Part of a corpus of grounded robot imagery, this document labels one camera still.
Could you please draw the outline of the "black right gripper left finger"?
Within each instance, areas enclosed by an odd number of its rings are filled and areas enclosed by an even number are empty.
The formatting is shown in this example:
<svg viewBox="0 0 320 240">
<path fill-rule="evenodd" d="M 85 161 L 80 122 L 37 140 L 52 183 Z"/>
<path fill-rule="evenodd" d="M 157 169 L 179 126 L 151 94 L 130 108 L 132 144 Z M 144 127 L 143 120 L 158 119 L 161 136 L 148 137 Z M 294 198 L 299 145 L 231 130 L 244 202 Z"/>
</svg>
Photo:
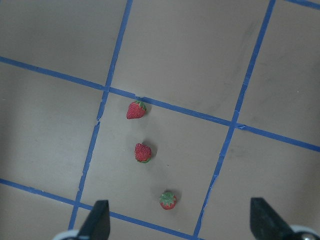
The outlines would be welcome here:
<svg viewBox="0 0 320 240">
<path fill-rule="evenodd" d="M 78 240 L 108 240 L 111 232 L 108 200 L 98 200 L 77 234 Z"/>
</svg>

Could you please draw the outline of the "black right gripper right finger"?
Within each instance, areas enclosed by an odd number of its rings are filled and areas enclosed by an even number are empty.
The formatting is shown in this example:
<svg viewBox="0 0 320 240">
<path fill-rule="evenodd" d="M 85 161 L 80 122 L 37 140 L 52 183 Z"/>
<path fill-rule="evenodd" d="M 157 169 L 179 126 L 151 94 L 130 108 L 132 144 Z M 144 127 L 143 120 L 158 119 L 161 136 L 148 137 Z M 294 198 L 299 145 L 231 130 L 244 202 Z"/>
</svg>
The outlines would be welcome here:
<svg viewBox="0 0 320 240">
<path fill-rule="evenodd" d="M 289 240 L 295 234 L 262 197 L 250 199 L 250 230 L 256 240 Z"/>
</svg>

